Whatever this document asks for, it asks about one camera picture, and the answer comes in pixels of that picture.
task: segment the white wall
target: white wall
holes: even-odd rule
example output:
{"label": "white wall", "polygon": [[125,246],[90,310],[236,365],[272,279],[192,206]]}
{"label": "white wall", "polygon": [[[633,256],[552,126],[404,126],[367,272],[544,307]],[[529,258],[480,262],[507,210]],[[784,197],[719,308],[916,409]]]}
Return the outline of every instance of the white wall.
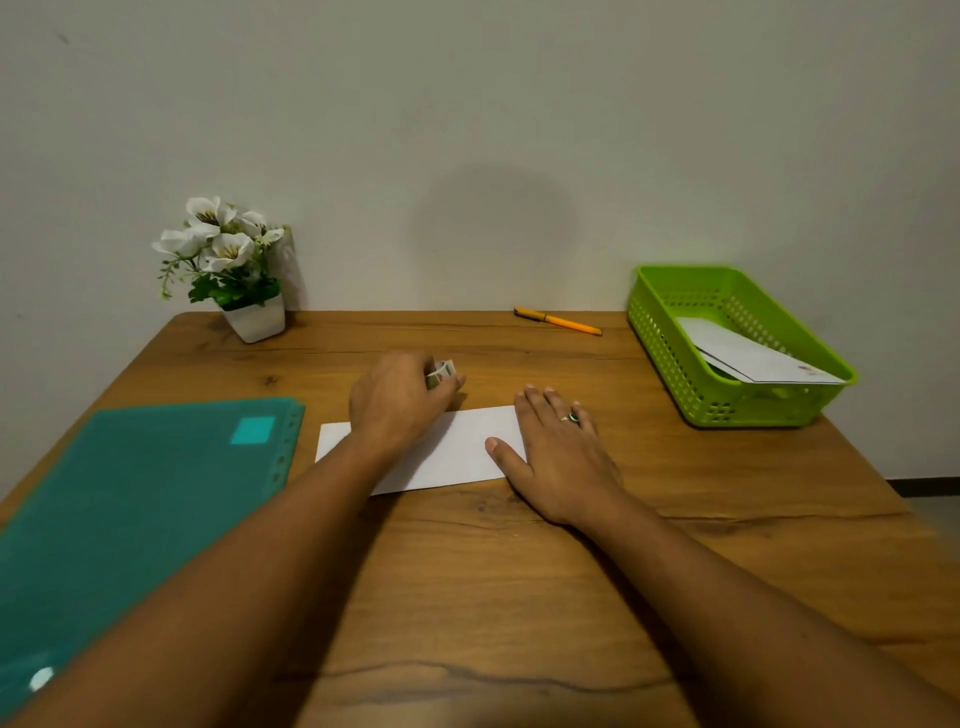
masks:
{"label": "white wall", "polygon": [[733,263],[859,369],[829,414],[883,474],[960,473],[955,0],[0,15],[0,491],[186,308],[148,243],[214,194],[294,227],[314,309],[613,309],[641,261]]}

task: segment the artificial flower plant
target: artificial flower plant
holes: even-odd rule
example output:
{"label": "artificial flower plant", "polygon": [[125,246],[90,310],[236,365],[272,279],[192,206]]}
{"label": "artificial flower plant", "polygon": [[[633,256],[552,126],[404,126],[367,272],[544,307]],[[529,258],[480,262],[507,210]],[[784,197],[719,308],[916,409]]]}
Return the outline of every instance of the artificial flower plant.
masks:
{"label": "artificial flower plant", "polygon": [[191,303],[213,299],[225,311],[273,298],[280,281],[271,278],[267,252],[286,234],[271,228],[253,210],[238,212],[219,197],[191,197],[183,230],[163,231],[154,249],[169,255],[162,263],[160,296],[171,298],[174,279],[191,279]]}

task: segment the floor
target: floor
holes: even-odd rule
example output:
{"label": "floor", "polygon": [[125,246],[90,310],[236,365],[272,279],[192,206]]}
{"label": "floor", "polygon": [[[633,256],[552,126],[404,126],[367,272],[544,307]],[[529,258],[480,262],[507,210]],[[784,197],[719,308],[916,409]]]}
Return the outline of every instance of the floor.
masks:
{"label": "floor", "polygon": [[960,559],[960,496],[910,497],[906,502],[940,532],[949,552]]}

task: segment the green basket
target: green basket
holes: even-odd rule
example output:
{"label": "green basket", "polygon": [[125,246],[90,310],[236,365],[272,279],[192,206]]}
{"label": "green basket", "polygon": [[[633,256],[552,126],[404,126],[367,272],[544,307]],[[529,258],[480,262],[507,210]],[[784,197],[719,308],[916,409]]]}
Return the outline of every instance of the green basket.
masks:
{"label": "green basket", "polygon": [[[806,425],[845,386],[856,383],[850,365],[733,268],[640,266],[627,316],[691,425]],[[704,361],[674,316],[709,319],[839,376],[845,384],[754,384],[726,378]]]}

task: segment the orange pen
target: orange pen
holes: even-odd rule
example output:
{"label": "orange pen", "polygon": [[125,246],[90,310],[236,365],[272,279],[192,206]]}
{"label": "orange pen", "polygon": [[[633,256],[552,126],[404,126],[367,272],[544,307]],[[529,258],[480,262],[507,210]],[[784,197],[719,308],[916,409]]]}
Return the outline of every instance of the orange pen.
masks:
{"label": "orange pen", "polygon": [[597,327],[589,327],[586,324],[578,324],[575,321],[568,321],[567,319],[558,319],[556,316],[551,316],[542,311],[534,311],[530,308],[515,307],[514,315],[522,319],[545,321],[547,324],[553,324],[554,326],[572,328],[574,331],[582,331],[583,333],[592,333],[594,336],[603,336],[603,331]]}

